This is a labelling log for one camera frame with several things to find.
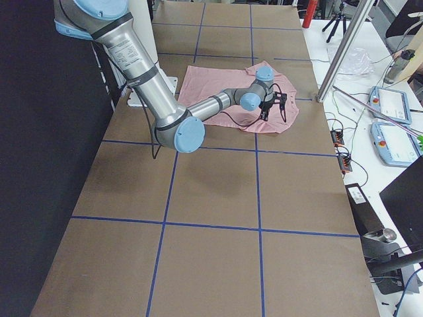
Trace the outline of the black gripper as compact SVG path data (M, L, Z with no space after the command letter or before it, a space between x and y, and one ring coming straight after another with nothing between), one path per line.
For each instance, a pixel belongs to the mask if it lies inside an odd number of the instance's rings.
M273 107L273 105L276 104L279 106L282 121L286 123L287 122L287 116L286 116L287 99L288 99L287 94L274 92L272 97L269 100L265 100L260 103L259 105L259 108L261 109L260 119L263 121L268 121L270 109L271 107Z

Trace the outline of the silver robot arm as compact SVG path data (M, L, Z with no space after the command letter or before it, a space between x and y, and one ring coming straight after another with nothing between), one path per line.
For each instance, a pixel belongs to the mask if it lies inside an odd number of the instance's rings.
M54 1L56 30L65 36L102 44L127 84L155 117L151 140L180 153L192 153L203 143L204 121L233 105L260 108L266 121L278 105L285 116L287 96L274 82L268 66L256 71L247 88L227 88L193 106L179 104L134 30L128 1Z

